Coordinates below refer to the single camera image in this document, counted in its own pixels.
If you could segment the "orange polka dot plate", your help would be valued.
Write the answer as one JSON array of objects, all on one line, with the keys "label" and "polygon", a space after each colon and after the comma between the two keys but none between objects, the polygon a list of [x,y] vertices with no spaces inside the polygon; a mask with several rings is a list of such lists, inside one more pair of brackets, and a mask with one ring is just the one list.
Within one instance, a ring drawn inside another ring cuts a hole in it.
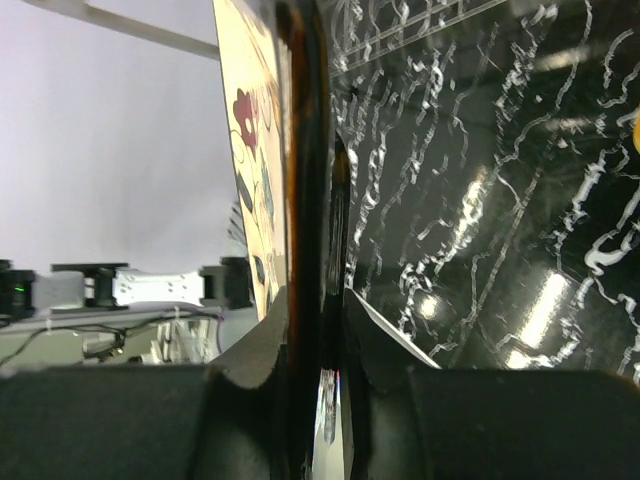
[{"label": "orange polka dot plate", "polygon": [[632,115],[632,141],[637,153],[640,152],[640,108],[638,107]]}]

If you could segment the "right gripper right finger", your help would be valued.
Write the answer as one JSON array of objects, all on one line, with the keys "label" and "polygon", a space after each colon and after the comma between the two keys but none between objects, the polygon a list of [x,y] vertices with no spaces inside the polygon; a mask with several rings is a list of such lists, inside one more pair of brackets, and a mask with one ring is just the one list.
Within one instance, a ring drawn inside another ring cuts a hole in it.
[{"label": "right gripper right finger", "polygon": [[344,296],[349,479],[635,479],[639,389],[604,372],[437,368]]}]

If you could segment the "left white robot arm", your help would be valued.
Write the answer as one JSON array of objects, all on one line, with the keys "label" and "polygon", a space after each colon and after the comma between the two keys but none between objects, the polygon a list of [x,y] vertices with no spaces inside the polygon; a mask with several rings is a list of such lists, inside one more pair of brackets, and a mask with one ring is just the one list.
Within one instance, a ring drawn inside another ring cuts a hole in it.
[{"label": "left white robot arm", "polygon": [[53,264],[44,275],[1,261],[1,323],[52,314],[125,310],[138,304],[242,309],[252,305],[246,259],[224,257],[191,272],[148,273],[127,263]]}]

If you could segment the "floral square plate dark rim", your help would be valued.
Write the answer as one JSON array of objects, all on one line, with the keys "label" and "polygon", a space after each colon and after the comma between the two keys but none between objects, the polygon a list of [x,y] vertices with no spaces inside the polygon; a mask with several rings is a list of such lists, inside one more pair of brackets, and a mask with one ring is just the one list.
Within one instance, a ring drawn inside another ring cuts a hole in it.
[{"label": "floral square plate dark rim", "polygon": [[308,479],[320,375],[340,346],[347,167],[331,158],[314,1],[213,5],[258,322],[216,358],[189,475]]}]

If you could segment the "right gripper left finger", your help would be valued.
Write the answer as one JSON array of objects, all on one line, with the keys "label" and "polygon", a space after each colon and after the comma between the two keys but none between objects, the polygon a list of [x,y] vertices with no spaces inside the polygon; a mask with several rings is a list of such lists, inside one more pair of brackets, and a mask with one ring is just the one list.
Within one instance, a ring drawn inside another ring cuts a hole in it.
[{"label": "right gripper left finger", "polygon": [[208,365],[1,377],[5,479],[284,479],[287,295]]}]

